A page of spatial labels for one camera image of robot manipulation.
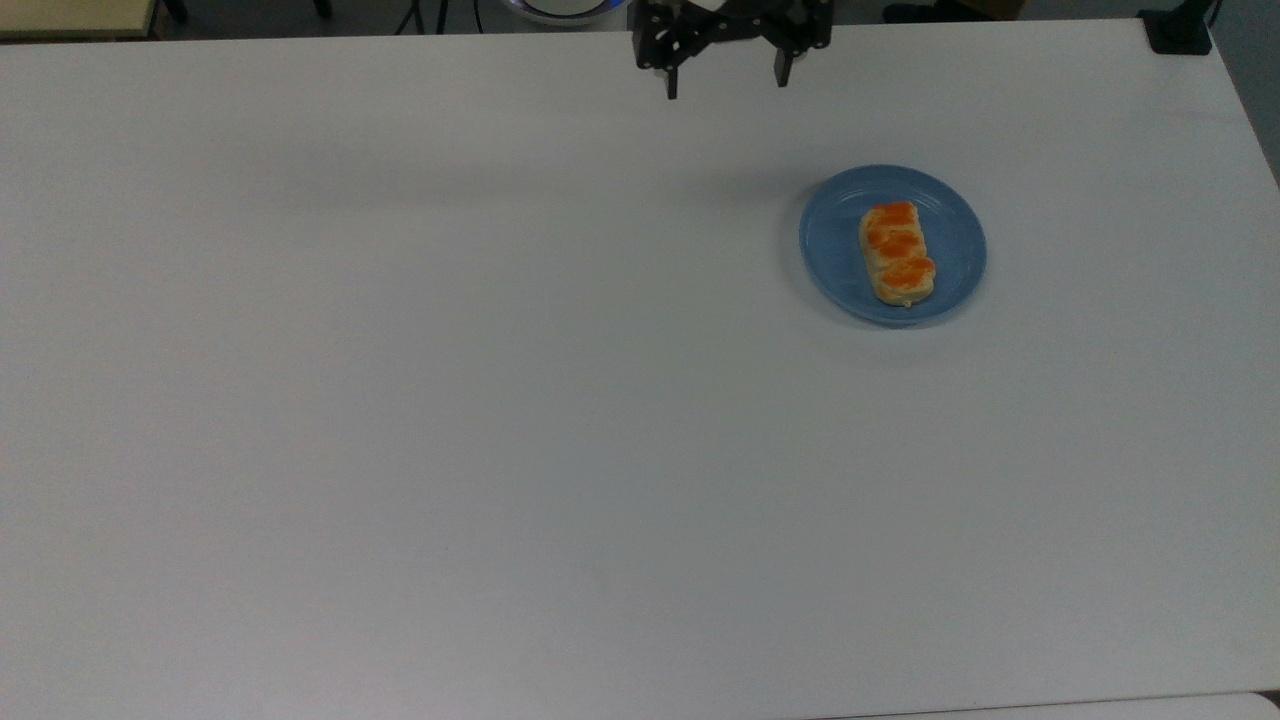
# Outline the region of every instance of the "blue plate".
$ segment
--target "blue plate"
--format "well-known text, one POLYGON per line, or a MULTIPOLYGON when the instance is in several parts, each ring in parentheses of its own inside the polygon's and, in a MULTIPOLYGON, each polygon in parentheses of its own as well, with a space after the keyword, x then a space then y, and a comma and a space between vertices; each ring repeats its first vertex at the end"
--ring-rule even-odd
POLYGON ((827 297, 882 325, 936 320, 959 307, 987 266, 987 240, 978 215, 942 181, 897 165, 864 165, 824 182, 800 218, 800 251, 827 297), (872 205, 910 200, 920 211, 929 258, 938 266, 933 293, 910 307, 881 302, 872 292, 858 228, 872 205))

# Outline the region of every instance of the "bread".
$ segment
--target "bread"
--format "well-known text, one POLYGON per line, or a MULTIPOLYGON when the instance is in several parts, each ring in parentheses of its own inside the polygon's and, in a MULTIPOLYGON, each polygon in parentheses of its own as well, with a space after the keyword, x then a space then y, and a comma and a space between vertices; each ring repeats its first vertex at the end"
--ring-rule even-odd
POLYGON ((910 307, 933 292, 937 266, 924 246, 920 214, 909 201, 877 205, 863 215, 859 240, 876 297, 910 307))

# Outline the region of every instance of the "white bowl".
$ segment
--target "white bowl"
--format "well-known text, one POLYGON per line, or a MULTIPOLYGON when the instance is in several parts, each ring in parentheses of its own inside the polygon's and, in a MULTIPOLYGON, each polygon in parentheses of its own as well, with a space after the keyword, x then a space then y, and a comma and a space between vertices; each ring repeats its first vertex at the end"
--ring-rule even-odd
POLYGON ((517 15, 548 26, 585 26, 626 8, 631 0, 504 0, 517 15))

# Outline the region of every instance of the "table surface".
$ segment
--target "table surface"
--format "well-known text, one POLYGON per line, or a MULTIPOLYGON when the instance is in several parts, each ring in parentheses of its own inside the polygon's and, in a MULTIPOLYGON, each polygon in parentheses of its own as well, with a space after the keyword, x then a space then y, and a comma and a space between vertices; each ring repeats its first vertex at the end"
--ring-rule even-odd
POLYGON ((1280 710, 1256 694, 1222 694, 925 712, 911 720, 1280 720, 1280 710))
POLYGON ((0 47, 14 717, 777 719, 1280 685, 1280 193, 1138 22, 0 47), (878 329, 827 177, 989 265, 878 329))
POLYGON ((0 0, 0 37, 142 37, 155 0, 0 0))

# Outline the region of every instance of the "robotic arm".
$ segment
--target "robotic arm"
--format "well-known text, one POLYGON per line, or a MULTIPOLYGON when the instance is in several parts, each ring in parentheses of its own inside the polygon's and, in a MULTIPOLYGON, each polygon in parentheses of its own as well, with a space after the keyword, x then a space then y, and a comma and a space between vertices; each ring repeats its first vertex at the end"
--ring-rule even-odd
POLYGON ((667 97, 676 99, 680 65, 713 42, 763 36, 778 49, 778 87, 791 61, 810 47, 831 44, 833 0, 637 0, 636 67, 667 73, 667 97))

